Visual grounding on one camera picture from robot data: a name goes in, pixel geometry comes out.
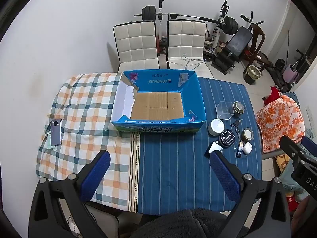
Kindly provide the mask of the grey metal tin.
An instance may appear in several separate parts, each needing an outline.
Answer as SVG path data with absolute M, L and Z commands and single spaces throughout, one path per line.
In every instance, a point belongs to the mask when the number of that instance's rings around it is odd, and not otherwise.
M 233 103 L 233 111 L 235 117 L 240 117 L 244 114 L 244 105 L 240 101 L 235 101 Z

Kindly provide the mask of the clear plastic cube box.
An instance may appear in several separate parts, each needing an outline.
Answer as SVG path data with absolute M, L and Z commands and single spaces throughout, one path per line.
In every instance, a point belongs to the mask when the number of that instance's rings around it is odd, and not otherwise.
M 234 116 L 233 103 L 220 101 L 216 106 L 217 118 L 220 120 L 229 120 Z

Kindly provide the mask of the orange floral cushion chair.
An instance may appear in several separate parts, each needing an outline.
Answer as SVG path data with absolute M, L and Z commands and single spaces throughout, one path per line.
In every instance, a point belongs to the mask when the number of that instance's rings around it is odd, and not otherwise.
M 305 136 L 304 118 L 299 105 L 287 95 L 270 102 L 255 113 L 262 142 L 262 160 L 279 156 L 283 153 L 279 141 L 288 136 L 299 143 Z

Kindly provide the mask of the white earbuds case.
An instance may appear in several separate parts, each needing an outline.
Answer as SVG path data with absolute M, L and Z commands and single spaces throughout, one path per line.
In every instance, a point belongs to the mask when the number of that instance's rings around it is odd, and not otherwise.
M 243 152 L 244 152 L 244 154 L 246 154 L 246 155 L 249 155 L 249 154 L 251 153 L 252 149 L 253 149 L 253 146 L 252 146 L 252 144 L 249 143 L 249 142 L 246 142 L 246 143 L 244 144 L 244 146 L 243 146 Z

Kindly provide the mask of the dark blue lighter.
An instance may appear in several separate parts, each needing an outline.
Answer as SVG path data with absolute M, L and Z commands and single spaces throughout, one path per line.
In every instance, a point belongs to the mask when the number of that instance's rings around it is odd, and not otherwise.
M 243 146 L 244 146 L 244 141 L 240 140 L 239 144 L 238 144 L 238 149 L 237 149 L 237 152 L 236 152 L 236 157 L 237 158 L 240 158 L 242 156 Z

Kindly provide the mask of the black round patterned case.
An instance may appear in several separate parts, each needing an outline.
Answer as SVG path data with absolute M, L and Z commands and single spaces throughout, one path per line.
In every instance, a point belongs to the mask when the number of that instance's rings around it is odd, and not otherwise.
M 218 138 L 219 145 L 223 148 L 230 147 L 235 142 L 235 134 L 232 130 L 224 130 Z

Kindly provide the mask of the brown wooden chair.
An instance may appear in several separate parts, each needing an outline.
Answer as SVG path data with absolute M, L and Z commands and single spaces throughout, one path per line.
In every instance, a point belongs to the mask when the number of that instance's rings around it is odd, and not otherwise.
M 245 71 L 249 68 L 250 65 L 254 62 L 255 58 L 258 56 L 264 40 L 265 33 L 261 29 L 260 25 L 265 23 L 264 20 L 253 23 L 253 11 L 251 11 L 250 18 L 247 18 L 245 15 L 241 14 L 240 16 L 244 21 L 250 24 L 248 30 L 252 34 L 251 46 L 246 46 L 243 52 L 243 58 L 248 61 Z

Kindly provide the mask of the blue striped tablecloth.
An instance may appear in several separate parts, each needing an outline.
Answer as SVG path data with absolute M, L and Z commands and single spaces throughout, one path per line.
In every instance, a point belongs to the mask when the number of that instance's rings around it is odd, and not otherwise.
M 222 153 L 244 173 L 262 178 L 261 137 L 247 89 L 242 84 L 199 78 L 205 104 L 206 122 L 193 133 L 141 133 L 138 171 L 137 213 L 163 215 L 183 209 L 205 208 L 230 211 L 230 201 L 205 156 L 209 145 L 216 141 L 207 130 L 216 117 L 221 101 L 241 102 L 244 113 L 239 129 L 254 132 L 249 155 L 236 157 L 235 142 Z

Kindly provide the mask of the black weight bench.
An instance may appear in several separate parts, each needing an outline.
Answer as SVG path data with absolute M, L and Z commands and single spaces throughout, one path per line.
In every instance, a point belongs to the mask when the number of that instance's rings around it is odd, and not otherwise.
M 230 68 L 234 68 L 234 63 L 239 62 L 241 54 L 249 44 L 253 35 L 250 29 L 240 27 L 231 40 L 221 48 L 221 51 L 212 54 L 211 63 L 215 68 L 226 75 Z

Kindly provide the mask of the checked orange green cloth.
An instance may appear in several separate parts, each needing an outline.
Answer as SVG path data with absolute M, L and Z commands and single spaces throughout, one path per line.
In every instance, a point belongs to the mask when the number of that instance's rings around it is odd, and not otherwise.
M 36 159 L 36 175 L 62 180 L 80 170 L 101 150 L 111 163 L 92 201 L 137 212 L 140 135 L 119 132 L 111 113 L 120 73 L 79 74 L 68 79 L 47 116 Z M 51 146 L 51 121 L 61 121 L 61 145 Z

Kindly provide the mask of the blue cardboard box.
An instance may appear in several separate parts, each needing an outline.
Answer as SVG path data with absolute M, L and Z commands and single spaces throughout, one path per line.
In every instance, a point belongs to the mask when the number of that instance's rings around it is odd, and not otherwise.
M 206 122 L 197 74 L 192 70 L 124 71 L 111 123 L 120 132 L 195 133 Z

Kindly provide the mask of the right white padded chair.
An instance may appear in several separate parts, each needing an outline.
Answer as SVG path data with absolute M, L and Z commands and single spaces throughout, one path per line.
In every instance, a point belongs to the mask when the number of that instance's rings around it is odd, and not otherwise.
M 189 57 L 202 57 L 205 46 L 207 24 L 196 20 L 169 20 L 167 23 L 167 58 L 181 57 L 186 53 Z M 195 70 L 197 76 L 213 79 L 210 65 Z

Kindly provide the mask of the white padded chair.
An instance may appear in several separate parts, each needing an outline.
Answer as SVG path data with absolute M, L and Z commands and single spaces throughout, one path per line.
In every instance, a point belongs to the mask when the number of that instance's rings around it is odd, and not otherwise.
M 155 23 L 151 20 L 115 25 L 118 72 L 159 69 Z
M 167 58 L 181 57 L 186 53 L 189 57 L 202 57 L 205 46 L 207 24 L 196 20 L 169 20 L 167 23 Z M 197 76 L 213 79 L 210 65 L 195 70 Z

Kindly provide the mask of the left white padded chair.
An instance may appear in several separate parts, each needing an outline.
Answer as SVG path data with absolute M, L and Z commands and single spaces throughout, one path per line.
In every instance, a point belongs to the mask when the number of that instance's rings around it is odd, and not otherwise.
M 118 72 L 159 69 L 155 23 L 151 20 L 115 25 Z

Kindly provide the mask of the barbell with black weights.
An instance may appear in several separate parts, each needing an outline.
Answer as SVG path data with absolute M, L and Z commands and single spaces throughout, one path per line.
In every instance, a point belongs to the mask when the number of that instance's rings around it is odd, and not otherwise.
M 177 17 L 186 17 L 198 19 L 204 22 L 217 24 L 222 31 L 227 35 L 234 35 L 238 31 L 238 23 L 234 18 L 225 16 L 223 20 L 215 20 L 206 17 L 189 16 L 177 13 L 156 13 L 156 7 L 154 5 L 147 5 L 142 8 L 141 14 L 135 14 L 135 17 L 142 17 L 142 20 L 156 20 L 157 16 L 168 16 L 169 19 L 175 20 Z

